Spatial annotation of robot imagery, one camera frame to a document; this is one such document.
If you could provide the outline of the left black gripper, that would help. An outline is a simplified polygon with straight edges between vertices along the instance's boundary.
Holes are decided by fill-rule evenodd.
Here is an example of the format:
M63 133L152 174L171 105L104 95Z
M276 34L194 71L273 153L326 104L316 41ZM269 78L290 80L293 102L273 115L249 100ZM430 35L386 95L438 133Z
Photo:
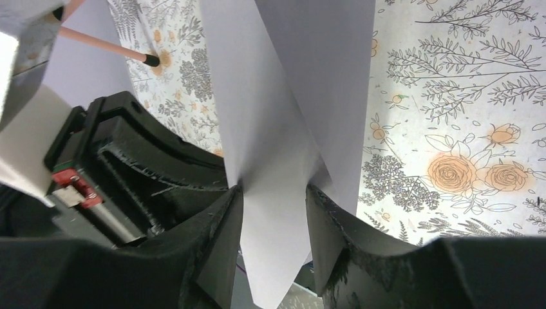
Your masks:
M66 233L109 247L159 235L227 191L222 158L184 142L127 91L72 108L44 157Z

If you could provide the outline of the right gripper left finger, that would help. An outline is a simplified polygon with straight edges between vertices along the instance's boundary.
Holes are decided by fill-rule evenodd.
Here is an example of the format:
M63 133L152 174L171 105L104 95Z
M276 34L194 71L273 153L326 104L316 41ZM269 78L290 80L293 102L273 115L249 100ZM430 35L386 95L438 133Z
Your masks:
M229 308L241 236L237 186L138 247L2 238L2 308Z

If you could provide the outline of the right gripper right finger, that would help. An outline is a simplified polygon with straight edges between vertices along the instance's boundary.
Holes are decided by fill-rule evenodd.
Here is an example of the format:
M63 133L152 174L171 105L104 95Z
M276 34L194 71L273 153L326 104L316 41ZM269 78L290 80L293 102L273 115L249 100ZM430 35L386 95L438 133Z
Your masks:
M315 287L325 308L544 308L545 238L387 235L306 188Z

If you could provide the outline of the grey lavender envelope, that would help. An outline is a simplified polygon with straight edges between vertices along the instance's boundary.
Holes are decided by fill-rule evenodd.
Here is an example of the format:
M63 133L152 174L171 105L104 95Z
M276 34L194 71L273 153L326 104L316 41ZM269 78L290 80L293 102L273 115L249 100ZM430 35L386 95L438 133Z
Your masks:
M312 255L312 183L355 213L374 1L202 1L228 183L243 189L252 300L276 308Z

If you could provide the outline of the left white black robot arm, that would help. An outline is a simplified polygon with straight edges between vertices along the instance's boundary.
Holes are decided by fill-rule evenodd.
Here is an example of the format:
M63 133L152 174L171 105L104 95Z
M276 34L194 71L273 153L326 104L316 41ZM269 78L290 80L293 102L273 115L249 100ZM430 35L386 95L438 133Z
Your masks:
M80 1L2 1L1 197L18 238L139 244L170 233L224 194L223 160L161 124L129 91L72 107L43 79Z

